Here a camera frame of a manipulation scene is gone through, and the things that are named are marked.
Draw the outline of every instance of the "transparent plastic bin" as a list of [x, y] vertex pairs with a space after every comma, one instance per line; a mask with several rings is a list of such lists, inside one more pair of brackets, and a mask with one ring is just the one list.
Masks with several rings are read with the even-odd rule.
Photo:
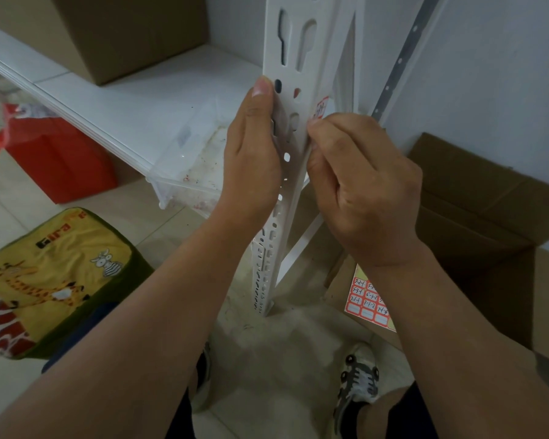
[[168, 145], [147, 176], [161, 209], [184, 205], [205, 217], [224, 183], [224, 148], [234, 120], [219, 98], [206, 102]]

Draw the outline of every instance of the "finger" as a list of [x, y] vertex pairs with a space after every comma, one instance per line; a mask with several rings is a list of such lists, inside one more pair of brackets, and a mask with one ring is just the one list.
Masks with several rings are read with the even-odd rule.
[[236, 117], [228, 128], [228, 139], [226, 141], [226, 148], [224, 150], [224, 157], [228, 157], [231, 154], [238, 154], [242, 147], [242, 140], [244, 139], [244, 129], [246, 127], [246, 109], [250, 104], [252, 98], [252, 89], [248, 91], [244, 100], [238, 108]]
[[340, 185], [357, 187], [363, 178], [376, 174], [350, 136], [331, 122], [311, 121], [307, 126], [307, 132], [321, 149]]
[[315, 190], [317, 207], [323, 214], [328, 214], [338, 207], [338, 179], [317, 144], [312, 143], [311, 147], [307, 172]]
[[245, 111], [246, 129], [242, 142], [245, 151], [271, 150], [274, 89], [271, 81], [261, 76], [254, 85]]
[[326, 120], [352, 137], [362, 154], [378, 171], [392, 166], [395, 159], [402, 157], [386, 131], [370, 116], [332, 114]]

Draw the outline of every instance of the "hand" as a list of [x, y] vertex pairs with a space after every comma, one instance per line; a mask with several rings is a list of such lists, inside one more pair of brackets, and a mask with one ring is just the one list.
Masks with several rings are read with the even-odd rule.
[[361, 265], [402, 265], [415, 233], [423, 173], [372, 117], [333, 114], [307, 128], [307, 170], [331, 232]]
[[224, 187], [216, 214], [252, 237], [275, 207], [282, 180], [272, 138], [273, 86], [260, 77], [228, 129]]

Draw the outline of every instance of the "white shelf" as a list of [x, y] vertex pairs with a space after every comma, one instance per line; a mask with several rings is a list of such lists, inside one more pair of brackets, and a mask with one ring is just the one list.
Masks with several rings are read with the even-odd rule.
[[196, 108], [237, 109], [262, 69], [210, 45], [97, 87], [0, 31], [0, 74], [147, 175]]

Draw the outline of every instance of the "red bag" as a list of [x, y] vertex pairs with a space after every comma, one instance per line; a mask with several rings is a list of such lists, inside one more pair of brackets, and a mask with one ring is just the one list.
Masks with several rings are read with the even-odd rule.
[[3, 105], [5, 148], [54, 203], [66, 203], [117, 186], [108, 153], [42, 105]]

